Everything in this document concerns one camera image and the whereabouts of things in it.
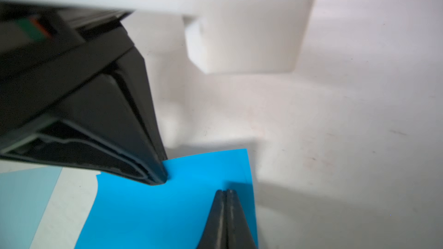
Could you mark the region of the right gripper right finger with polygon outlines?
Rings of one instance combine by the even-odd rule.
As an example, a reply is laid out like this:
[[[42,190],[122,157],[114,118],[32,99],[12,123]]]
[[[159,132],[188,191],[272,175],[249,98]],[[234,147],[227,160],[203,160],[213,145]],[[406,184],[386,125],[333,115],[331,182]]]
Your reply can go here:
[[[256,249],[245,213],[235,190],[226,191],[227,248]]]

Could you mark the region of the bright blue square paper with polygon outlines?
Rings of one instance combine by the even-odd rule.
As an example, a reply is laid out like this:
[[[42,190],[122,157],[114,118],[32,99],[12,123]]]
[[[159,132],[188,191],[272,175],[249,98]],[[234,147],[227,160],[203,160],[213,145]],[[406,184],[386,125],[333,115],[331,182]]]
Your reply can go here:
[[[245,149],[167,160],[165,184],[149,186],[112,174],[97,176],[98,192],[78,249],[194,249],[218,190],[237,192],[258,241],[253,178]]]

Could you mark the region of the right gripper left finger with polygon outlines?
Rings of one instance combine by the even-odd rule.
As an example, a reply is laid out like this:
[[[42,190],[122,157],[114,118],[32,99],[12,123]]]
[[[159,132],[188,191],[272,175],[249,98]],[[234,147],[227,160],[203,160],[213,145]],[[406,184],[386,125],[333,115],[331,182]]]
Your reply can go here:
[[[227,195],[225,191],[215,193],[210,213],[197,249],[227,248]]]

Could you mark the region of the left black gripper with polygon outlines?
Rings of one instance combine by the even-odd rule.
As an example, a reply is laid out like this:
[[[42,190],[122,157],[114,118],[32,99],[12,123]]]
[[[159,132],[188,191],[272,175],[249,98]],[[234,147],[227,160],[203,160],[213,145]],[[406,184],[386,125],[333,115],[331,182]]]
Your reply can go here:
[[[121,24],[129,15],[1,2],[2,160],[167,182],[145,61]]]

